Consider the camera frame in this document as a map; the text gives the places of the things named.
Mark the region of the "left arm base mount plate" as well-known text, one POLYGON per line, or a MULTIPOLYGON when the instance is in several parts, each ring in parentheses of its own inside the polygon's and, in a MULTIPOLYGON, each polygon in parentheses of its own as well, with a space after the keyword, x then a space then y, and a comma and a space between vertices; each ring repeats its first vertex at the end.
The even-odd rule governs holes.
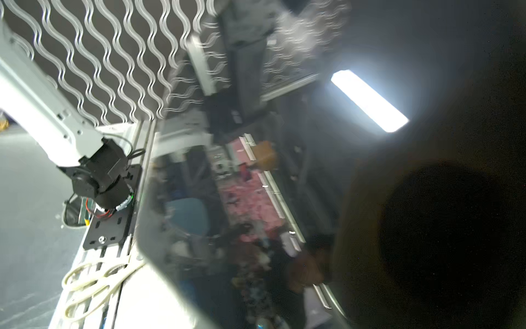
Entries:
POLYGON ((84 250, 99 249, 122 243, 130 230, 136 190, 142 175, 142 167, 133 164, 128 167, 123 182, 128 187, 127 199, 116 208, 101 208, 92 200, 86 199, 84 209, 90 225, 82 247, 84 250))

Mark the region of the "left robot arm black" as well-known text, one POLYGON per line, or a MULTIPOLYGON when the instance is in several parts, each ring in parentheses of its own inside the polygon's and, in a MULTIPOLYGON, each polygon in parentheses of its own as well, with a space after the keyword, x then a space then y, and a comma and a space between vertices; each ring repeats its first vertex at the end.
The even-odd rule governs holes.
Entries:
POLYGON ((81 118, 1 24, 1 109, 71 179, 73 191, 106 211, 120 211, 134 191, 125 181, 128 157, 112 139, 81 118))

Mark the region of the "black smartphone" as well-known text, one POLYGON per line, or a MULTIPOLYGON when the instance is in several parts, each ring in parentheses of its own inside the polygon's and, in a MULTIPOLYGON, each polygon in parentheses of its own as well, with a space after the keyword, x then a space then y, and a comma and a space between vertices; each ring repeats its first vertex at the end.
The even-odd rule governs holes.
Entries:
POLYGON ((525 327, 525 2, 210 1, 234 84, 163 121, 135 328, 525 327))

